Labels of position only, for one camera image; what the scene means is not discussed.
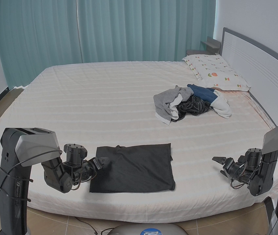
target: white bed sheet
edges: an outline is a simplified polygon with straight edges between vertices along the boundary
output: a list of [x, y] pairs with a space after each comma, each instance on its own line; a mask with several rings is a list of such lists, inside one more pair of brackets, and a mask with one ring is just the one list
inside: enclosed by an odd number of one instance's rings
[[213, 156], [235, 160], [262, 147], [270, 127], [246, 92], [224, 92], [232, 116], [213, 110], [187, 115], [169, 126], [155, 117], [153, 95], [198, 81], [185, 62], [106, 62], [54, 66], [44, 70], [0, 118], [6, 127], [41, 127], [56, 132], [62, 148], [78, 143], [95, 156], [98, 146], [172, 144], [174, 191], [89, 193], [89, 183], [62, 194], [47, 186], [41, 165], [32, 167], [28, 206], [47, 212], [130, 222], [177, 222], [232, 211], [278, 194], [274, 187], [253, 197], [233, 190]]

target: pile of clothes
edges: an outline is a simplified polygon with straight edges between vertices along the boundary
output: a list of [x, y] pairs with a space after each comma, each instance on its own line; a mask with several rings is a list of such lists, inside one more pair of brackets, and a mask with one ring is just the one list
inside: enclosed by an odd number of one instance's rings
[[155, 116], [169, 125], [177, 122], [187, 113], [194, 116], [207, 112], [210, 108], [224, 118], [231, 116], [231, 108], [223, 95], [212, 88], [204, 88], [194, 84], [187, 87], [169, 89], [153, 96], [156, 107]]

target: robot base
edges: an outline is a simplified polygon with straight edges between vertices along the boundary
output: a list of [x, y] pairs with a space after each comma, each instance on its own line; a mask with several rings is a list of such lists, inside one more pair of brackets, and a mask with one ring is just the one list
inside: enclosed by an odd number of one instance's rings
[[174, 224], [129, 224], [112, 229], [108, 235], [188, 235]]

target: black garment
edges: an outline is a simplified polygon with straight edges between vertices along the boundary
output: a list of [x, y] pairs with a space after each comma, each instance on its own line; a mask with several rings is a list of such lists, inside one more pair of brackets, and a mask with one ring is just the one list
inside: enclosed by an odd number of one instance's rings
[[90, 192], [157, 192], [174, 190], [171, 144], [98, 147], [96, 156], [110, 164], [91, 180]]
[[207, 112], [210, 108], [210, 103], [203, 101], [195, 95], [191, 95], [187, 101], [181, 102], [176, 108], [178, 110], [178, 119], [172, 119], [173, 122], [183, 119], [187, 112], [194, 116]]

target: tiled floor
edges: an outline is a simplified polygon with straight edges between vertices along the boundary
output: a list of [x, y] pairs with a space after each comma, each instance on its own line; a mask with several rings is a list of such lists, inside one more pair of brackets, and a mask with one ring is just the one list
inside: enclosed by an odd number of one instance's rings
[[[22, 89], [14, 89], [0, 101], [0, 116], [21, 92]], [[104, 229], [125, 223], [86, 218], [81, 218], [81, 220], [90, 223], [99, 234]], [[28, 208], [27, 211], [27, 224], [32, 235], [94, 235], [94, 231], [87, 224], [74, 217], [46, 213], [32, 208]], [[177, 224], [185, 229], [189, 235], [265, 235], [268, 228], [268, 218], [264, 203], [257, 203], [241, 210]]]

